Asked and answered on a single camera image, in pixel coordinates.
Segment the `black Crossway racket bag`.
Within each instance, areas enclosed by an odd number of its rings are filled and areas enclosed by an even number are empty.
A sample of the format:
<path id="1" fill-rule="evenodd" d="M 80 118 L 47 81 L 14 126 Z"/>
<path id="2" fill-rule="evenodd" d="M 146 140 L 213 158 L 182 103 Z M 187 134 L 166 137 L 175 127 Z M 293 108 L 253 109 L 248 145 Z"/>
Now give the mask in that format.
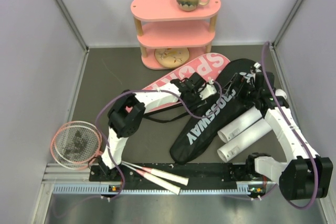
<path id="1" fill-rule="evenodd" d="M 209 147 L 217 131 L 245 113 L 249 107 L 234 99 L 236 91 L 221 97 L 213 95 L 207 104 L 194 114 L 202 119 L 190 118 L 170 148 L 170 156 L 179 165 L 184 165 L 200 155 Z"/>

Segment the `pink racket bag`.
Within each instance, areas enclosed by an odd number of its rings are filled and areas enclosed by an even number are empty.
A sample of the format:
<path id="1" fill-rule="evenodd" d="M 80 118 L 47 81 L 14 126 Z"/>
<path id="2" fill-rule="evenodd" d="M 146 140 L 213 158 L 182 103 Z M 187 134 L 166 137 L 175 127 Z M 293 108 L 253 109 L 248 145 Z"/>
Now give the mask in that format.
<path id="1" fill-rule="evenodd" d="M 219 94 L 217 77 L 229 64 L 229 60 L 221 54 L 204 54 L 184 66 L 161 77 L 142 90 L 130 91 L 118 100 L 120 112 L 128 123 L 140 124 L 144 116 L 159 109 L 173 105 L 183 105 L 181 93 L 187 90 L 198 91 L 209 79 L 215 80 L 215 88 Z"/>

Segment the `white shuttlecock tube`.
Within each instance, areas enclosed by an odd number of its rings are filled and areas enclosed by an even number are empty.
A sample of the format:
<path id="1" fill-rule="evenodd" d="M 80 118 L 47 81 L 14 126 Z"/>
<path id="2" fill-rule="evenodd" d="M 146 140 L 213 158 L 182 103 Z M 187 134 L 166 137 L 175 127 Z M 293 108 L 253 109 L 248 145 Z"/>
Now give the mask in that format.
<path id="1" fill-rule="evenodd" d="M 251 133 L 244 133 L 245 130 L 248 130 L 259 121 L 261 125 L 257 126 L 255 130 L 252 130 Z M 261 112 L 254 106 L 220 129 L 217 134 L 224 143 L 228 143 L 238 135 L 243 134 L 244 142 L 249 141 L 252 145 L 271 130 L 272 128 L 263 119 Z"/>
<path id="2" fill-rule="evenodd" d="M 217 150 L 220 159 L 228 163 L 242 151 L 271 131 L 271 127 L 261 119 Z"/>

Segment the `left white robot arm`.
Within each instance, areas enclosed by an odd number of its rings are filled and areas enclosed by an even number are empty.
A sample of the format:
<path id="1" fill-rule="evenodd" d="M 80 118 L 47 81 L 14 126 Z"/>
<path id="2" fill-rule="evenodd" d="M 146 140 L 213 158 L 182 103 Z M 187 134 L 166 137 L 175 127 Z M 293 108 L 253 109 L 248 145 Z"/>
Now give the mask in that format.
<path id="1" fill-rule="evenodd" d="M 98 158 L 102 176 L 107 180 L 117 178 L 126 142 L 139 129 L 146 113 L 179 101 L 190 116 L 209 119 L 214 112 L 197 116 L 192 111 L 202 106 L 207 98 L 222 93 L 222 87 L 217 81 L 206 81 L 196 72 L 190 78 L 173 79 L 157 89 L 125 90 L 102 109 L 102 112 L 110 109 L 109 134 L 103 136 L 106 149 Z"/>

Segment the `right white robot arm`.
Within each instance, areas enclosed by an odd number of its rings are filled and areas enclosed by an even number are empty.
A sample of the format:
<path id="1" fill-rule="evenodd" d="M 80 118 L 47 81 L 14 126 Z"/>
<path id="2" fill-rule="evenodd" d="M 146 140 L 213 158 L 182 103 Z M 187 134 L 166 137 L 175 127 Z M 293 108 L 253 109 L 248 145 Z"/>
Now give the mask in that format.
<path id="1" fill-rule="evenodd" d="M 236 109 L 246 112 L 218 131 L 224 145 L 217 150 L 224 162 L 231 161 L 269 132 L 285 154 L 284 162 L 269 154 L 248 156 L 245 174 L 252 180 L 264 175 L 275 182 L 288 200 L 324 198 L 329 192 L 333 163 L 308 143 L 292 117 L 287 95 L 274 86 L 271 72 L 233 73 L 223 82 L 223 96 Z"/>

